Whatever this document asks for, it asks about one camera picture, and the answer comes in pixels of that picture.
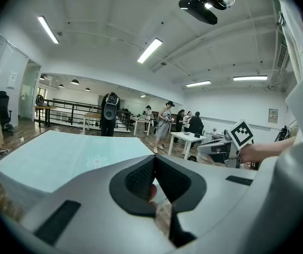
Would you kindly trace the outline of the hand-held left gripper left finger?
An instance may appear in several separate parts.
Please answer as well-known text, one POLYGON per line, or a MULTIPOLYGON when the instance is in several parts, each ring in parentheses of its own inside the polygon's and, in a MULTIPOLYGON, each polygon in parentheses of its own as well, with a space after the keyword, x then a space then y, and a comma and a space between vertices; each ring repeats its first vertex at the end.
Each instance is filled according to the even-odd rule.
POLYGON ((22 225, 59 253, 169 253, 150 194, 155 157, 82 173, 43 198, 22 225))

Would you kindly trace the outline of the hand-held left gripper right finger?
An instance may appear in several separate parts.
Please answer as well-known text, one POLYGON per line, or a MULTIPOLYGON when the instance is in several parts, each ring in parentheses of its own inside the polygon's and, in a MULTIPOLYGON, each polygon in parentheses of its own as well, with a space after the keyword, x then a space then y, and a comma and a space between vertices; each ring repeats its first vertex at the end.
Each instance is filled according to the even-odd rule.
POLYGON ((258 171, 162 156, 155 162, 172 205, 166 244, 156 242, 157 253, 270 253, 295 226, 290 155, 269 158, 258 171))

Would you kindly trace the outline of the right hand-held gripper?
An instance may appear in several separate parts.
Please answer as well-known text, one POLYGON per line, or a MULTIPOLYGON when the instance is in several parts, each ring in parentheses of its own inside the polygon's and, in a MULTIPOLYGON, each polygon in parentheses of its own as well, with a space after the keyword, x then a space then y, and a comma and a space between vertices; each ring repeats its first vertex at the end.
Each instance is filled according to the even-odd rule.
POLYGON ((224 164, 228 168, 239 168, 241 165, 240 151, 247 144, 254 143, 254 135, 242 119, 231 128, 224 130, 224 138, 211 140, 197 146, 197 151, 206 155, 224 154, 224 164))

